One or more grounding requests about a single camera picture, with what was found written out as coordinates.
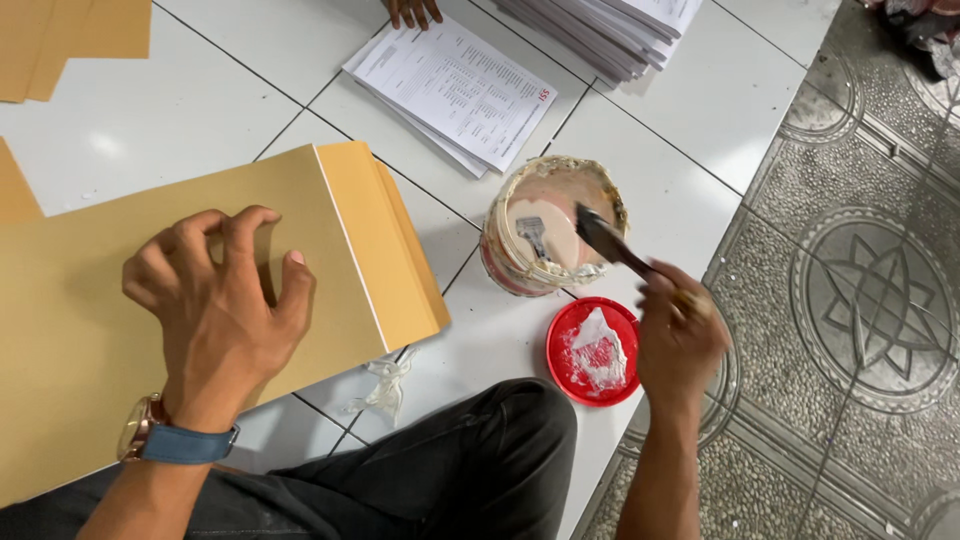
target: hand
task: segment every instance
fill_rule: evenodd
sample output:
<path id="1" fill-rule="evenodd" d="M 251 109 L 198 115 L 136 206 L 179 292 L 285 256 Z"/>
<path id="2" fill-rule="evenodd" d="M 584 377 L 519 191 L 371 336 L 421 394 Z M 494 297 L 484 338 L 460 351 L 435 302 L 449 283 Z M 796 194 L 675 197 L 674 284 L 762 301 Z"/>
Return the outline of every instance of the hand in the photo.
<path id="1" fill-rule="evenodd" d="M 286 365 L 310 325 L 315 280 L 300 252 L 283 258 L 283 289 L 271 308 L 253 261 L 253 233 L 280 215 L 248 207 L 178 221 L 124 263 L 123 291 L 163 327 L 163 405 L 174 426 L 230 429 L 255 388 Z M 224 235 L 224 260 L 208 237 Z"/>
<path id="2" fill-rule="evenodd" d="M 426 31 L 429 28 L 426 22 L 426 13 L 423 12 L 423 6 L 433 16 L 434 22 L 444 22 L 444 16 L 440 14 L 437 8 L 436 0 L 387 0 L 387 8 L 390 10 L 390 20 L 394 23 L 394 28 L 400 29 L 400 17 L 407 23 L 407 28 L 414 28 L 414 15 L 420 24 L 420 29 Z"/>
<path id="3" fill-rule="evenodd" d="M 651 417 L 690 413 L 700 418 L 700 401 L 720 359 L 730 346 L 730 335 L 716 308 L 706 319 L 684 318 L 673 305 L 676 287 L 709 299 L 709 292 L 683 270 L 653 261 L 652 273 L 639 290 L 643 300 L 640 349 L 636 374 L 650 401 Z"/>

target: glue bucket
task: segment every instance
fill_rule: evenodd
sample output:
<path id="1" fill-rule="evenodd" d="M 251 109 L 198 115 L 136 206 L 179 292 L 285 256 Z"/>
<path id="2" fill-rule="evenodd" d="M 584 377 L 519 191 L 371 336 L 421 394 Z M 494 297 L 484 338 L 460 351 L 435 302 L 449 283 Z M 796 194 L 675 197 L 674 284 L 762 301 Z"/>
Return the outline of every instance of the glue bucket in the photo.
<path id="1" fill-rule="evenodd" d="M 507 208 L 513 200 L 542 195 L 561 208 L 575 224 L 576 204 L 581 202 L 604 216 L 621 234 L 627 230 L 627 212 L 620 194 L 613 185 L 610 172 L 594 160 L 569 156 L 547 156 L 530 160 L 500 189 L 484 222 L 480 237 L 480 255 L 487 274 L 498 285 L 517 296 L 542 296 L 559 288 L 584 285 L 595 281 L 606 271 L 593 250 L 580 243 L 581 264 L 577 268 L 534 260 L 519 249 L 510 234 Z"/>

